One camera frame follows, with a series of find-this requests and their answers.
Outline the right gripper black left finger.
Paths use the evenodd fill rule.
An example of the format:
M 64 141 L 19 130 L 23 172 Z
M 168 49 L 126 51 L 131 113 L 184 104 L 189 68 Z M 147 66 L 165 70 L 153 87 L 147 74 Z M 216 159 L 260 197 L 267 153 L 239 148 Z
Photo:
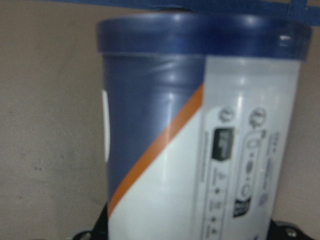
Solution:
M 72 240 L 108 240 L 108 203 L 106 202 L 94 226 L 71 237 Z

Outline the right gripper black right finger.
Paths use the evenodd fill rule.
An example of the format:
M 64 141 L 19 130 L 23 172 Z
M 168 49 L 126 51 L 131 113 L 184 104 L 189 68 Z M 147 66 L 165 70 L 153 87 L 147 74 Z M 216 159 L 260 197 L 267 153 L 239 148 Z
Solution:
M 269 240 L 314 240 L 314 238 L 303 232 L 296 224 L 271 220 L 268 229 Z

